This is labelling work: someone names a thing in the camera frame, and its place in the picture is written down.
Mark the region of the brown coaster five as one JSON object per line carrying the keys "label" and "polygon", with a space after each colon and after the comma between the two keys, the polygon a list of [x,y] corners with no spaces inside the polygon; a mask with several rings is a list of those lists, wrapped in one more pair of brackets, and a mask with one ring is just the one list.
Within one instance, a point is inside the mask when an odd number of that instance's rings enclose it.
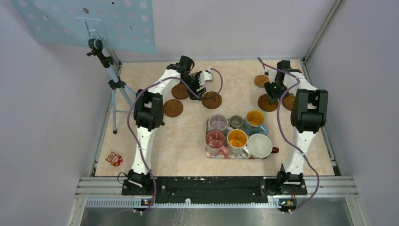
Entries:
{"label": "brown coaster five", "polygon": [[258,98],[259,108],[265,112],[273,112],[278,108],[278,100],[271,101],[268,94],[263,94]]}

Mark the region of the light brown small coaster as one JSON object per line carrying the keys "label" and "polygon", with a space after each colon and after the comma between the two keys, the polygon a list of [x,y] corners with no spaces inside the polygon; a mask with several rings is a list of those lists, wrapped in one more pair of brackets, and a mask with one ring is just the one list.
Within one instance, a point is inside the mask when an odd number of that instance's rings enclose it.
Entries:
{"label": "light brown small coaster", "polygon": [[264,88],[264,84],[265,84],[265,83],[268,83],[269,81],[270,81],[270,80],[269,80],[269,77],[266,76],[266,75],[264,75],[264,74],[257,75],[257,76],[254,78],[254,83],[255,83],[255,85],[256,85],[257,87],[260,87],[260,88]]}

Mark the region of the brown coaster two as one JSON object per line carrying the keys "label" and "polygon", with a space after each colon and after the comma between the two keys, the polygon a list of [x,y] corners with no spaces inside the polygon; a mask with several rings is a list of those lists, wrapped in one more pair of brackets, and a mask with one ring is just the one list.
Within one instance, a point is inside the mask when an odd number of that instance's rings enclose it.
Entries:
{"label": "brown coaster two", "polygon": [[171,93],[173,98],[178,100],[183,100],[189,97],[189,91],[187,87],[181,82],[172,88]]}

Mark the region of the blue mug yellow inside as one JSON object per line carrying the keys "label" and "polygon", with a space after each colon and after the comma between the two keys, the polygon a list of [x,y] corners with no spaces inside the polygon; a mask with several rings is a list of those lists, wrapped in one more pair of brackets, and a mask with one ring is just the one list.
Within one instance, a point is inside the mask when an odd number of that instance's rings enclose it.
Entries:
{"label": "blue mug yellow inside", "polygon": [[254,134],[263,134],[267,136],[269,130],[264,124],[264,115],[256,110],[248,112],[244,119],[243,131],[249,137]]}

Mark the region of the brown coaster one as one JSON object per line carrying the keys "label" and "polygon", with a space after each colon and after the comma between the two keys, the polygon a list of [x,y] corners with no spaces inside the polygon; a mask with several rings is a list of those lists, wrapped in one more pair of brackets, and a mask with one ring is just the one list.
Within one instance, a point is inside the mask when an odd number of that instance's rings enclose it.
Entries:
{"label": "brown coaster one", "polygon": [[174,118],[183,112],[183,104],[178,99],[171,99],[164,103],[163,111],[167,117]]}

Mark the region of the brown coaster three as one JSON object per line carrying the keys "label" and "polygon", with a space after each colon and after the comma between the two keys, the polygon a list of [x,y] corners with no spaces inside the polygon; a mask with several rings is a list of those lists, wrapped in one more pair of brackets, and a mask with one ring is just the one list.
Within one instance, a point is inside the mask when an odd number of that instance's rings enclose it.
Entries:
{"label": "brown coaster three", "polygon": [[216,109],[222,104],[222,96],[214,91],[206,92],[202,96],[202,104],[207,109]]}

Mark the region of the white cup red handle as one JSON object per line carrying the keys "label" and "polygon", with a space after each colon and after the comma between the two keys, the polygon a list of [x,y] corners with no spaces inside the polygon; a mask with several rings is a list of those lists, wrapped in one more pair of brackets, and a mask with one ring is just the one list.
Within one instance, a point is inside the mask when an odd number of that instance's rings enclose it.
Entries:
{"label": "white cup red handle", "polygon": [[269,155],[279,153],[272,141],[264,134],[253,134],[249,137],[247,148],[251,159],[266,159]]}

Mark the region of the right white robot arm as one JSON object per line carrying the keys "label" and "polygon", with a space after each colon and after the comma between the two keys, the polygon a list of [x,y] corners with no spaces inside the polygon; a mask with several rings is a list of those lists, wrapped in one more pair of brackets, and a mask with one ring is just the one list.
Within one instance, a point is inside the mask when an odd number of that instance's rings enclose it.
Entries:
{"label": "right white robot arm", "polygon": [[328,92],[311,85],[301,71],[292,69],[290,61],[282,60],[277,67],[261,63],[268,75],[275,74],[274,79],[264,84],[265,91],[271,103],[278,102],[277,123],[280,121],[280,107],[289,97],[290,91],[295,92],[291,109],[290,121],[293,127],[293,139],[289,141],[281,132],[283,139],[290,145],[290,151],[276,179],[266,180],[266,191],[272,195],[307,194],[303,168],[309,164],[308,149],[320,128],[327,121]]}

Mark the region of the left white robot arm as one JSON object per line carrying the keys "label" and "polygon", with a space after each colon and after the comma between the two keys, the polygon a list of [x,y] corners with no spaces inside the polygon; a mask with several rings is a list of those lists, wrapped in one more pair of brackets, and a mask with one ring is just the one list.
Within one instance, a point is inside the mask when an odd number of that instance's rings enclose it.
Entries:
{"label": "left white robot arm", "polygon": [[166,67],[161,77],[147,88],[138,90],[128,111],[127,126],[136,140],[136,153],[127,178],[123,181],[122,195],[155,195],[156,181],[151,171],[151,154],[155,135],[164,125],[163,97],[182,83],[195,100],[202,98],[203,85],[212,82],[211,69],[191,73],[194,61],[181,56],[179,62]]}

